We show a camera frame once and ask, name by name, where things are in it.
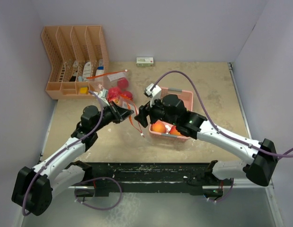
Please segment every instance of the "pink plastic basket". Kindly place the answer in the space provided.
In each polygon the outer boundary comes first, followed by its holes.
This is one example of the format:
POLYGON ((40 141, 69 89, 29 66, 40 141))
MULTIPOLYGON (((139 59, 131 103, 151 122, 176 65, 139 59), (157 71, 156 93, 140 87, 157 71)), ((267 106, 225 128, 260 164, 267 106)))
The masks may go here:
MULTIPOLYGON (((167 87, 161 87, 162 92, 161 92, 161 97, 163 98, 164 96, 174 94, 177 95, 178 98, 182 99, 184 102, 184 106, 187 108, 187 110, 192 111, 193 110, 193 100, 194 100, 194 94, 191 91, 185 91, 181 89, 176 89, 176 88, 167 88, 167 87)), ((166 128, 171 128, 173 125, 168 124, 166 122, 163 122, 166 125, 166 128)), ((161 139, 168 139, 168 140, 176 140, 176 141, 181 141, 185 142, 189 139, 189 137, 186 136, 176 136, 176 135, 170 135, 167 133, 160 133, 160 132, 155 132, 151 130, 151 126, 149 126, 149 131, 150 135, 153 137, 161 138, 161 139)))

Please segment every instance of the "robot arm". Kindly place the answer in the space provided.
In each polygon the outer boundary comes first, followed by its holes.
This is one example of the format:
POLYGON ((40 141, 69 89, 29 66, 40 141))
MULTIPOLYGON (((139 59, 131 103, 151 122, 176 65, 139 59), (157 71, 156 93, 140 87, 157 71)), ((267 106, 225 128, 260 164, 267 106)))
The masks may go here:
POLYGON ((251 140, 219 126, 217 126, 219 129, 217 131, 206 117, 188 111, 177 95, 167 95, 160 99, 160 87, 155 86, 151 91, 152 87, 153 84, 150 84, 145 90, 145 95, 151 100, 146 105, 140 106, 139 114, 135 116, 135 120, 143 127, 148 125, 147 116, 149 116, 151 124, 157 120, 173 124, 182 135, 212 143, 241 159, 236 162, 216 161, 212 174, 218 179, 246 175, 250 181, 258 185, 267 186, 269 184, 277 164, 277 158, 263 154, 252 148, 251 145, 276 153, 272 141, 267 139, 264 139, 263 142, 251 140), (249 146, 224 137, 219 133, 220 131, 247 142, 249 146))
POLYGON ((12 194, 13 202, 22 206, 29 184, 42 168, 44 170, 36 178, 26 203, 26 210, 35 215, 42 214, 48 208, 52 199, 60 192, 90 177, 91 167, 89 165, 80 161, 71 165, 70 163, 95 143, 98 138, 98 130, 111 122, 120 123, 133 114, 133 110, 123 109, 113 102, 108 103, 105 97, 101 95, 102 93, 99 94, 99 97, 105 107, 101 123, 97 129, 85 139, 69 146, 90 133, 100 120, 101 114, 97 107, 87 106, 83 110, 81 121, 77 124, 76 130, 60 149, 33 168, 24 167, 19 171, 12 194))

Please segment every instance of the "small package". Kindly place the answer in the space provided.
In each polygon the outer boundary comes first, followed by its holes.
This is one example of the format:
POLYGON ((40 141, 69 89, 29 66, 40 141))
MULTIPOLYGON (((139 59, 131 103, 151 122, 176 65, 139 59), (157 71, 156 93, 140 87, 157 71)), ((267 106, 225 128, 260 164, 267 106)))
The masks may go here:
POLYGON ((136 65, 138 67, 151 67, 154 65, 154 58, 151 57, 138 57, 136 65))

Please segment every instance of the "orange desk organizer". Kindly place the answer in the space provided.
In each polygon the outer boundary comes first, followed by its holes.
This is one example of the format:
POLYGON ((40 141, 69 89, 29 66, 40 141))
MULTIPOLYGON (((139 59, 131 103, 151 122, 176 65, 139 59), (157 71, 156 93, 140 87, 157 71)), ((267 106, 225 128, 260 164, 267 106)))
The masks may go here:
POLYGON ((46 26, 41 38, 52 65, 45 89, 48 95, 52 99, 93 98, 90 94, 80 94, 82 87, 95 88, 92 82, 78 81, 78 76, 82 76, 88 61, 94 76, 100 59, 103 59, 105 73, 108 72, 109 57, 102 26, 46 26), (76 80, 69 82, 76 71, 76 80))

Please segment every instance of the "white wall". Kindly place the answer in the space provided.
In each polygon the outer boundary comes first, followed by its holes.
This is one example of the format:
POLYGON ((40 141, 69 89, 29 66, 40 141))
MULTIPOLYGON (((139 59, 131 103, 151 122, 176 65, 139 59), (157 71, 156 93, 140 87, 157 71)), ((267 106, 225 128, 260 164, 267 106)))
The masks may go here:
POLYGON ((46 25, 103 25, 110 58, 228 61, 267 0, 33 0, 46 25))
MULTIPOLYGON (((270 0, 234 64, 252 137, 274 141, 278 153, 293 147, 293 0, 270 0)), ((273 176, 287 227, 293 227, 293 158, 273 176)))
POLYGON ((0 227, 14 222, 17 173, 38 161, 53 111, 42 29, 29 0, 0 0, 0 227))

